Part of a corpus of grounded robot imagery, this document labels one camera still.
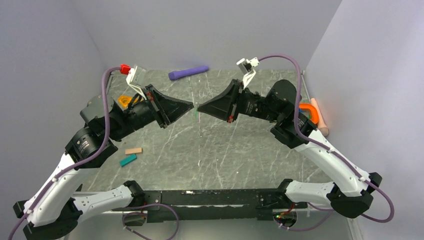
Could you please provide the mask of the green key tag keyring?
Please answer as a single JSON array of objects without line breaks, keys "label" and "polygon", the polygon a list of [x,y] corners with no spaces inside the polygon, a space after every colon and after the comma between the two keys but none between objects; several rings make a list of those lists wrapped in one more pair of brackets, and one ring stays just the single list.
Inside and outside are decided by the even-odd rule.
[{"label": "green key tag keyring", "polygon": [[199,119],[199,112],[198,112],[198,103],[196,102],[194,104],[194,119],[197,121]]}]

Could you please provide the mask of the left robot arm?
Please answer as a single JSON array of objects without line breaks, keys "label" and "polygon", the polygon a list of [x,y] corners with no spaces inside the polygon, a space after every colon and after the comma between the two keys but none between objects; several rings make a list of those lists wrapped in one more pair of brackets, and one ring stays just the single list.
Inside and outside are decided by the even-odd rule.
[{"label": "left robot arm", "polygon": [[145,204],[145,192],[134,180],[86,197],[75,197],[82,182],[93,175],[117,151],[115,142],[152,122],[166,128],[193,109],[193,103],[163,95],[146,86],[122,109],[111,97],[94,97],[80,112],[85,125],[66,145],[52,175],[31,199],[18,201],[13,209],[26,219],[28,240],[57,240],[83,221],[103,212]]}]

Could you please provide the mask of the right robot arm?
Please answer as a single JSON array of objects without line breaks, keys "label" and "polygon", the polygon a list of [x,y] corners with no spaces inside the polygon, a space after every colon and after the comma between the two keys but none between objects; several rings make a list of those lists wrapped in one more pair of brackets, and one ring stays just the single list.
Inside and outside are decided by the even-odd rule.
[{"label": "right robot arm", "polygon": [[228,123],[239,115],[272,123],[270,131],[280,143],[313,161],[330,177],[327,183],[284,179],[275,195],[280,207],[308,202],[329,206],[351,219],[362,215],[373,202],[372,185],[378,186],[382,177],[376,172],[363,171],[350,161],[342,161],[339,151],[327,142],[316,124],[304,114],[295,116],[296,94],[295,86],[286,79],[275,82],[266,96],[243,88],[234,79],[222,93],[197,109]]}]

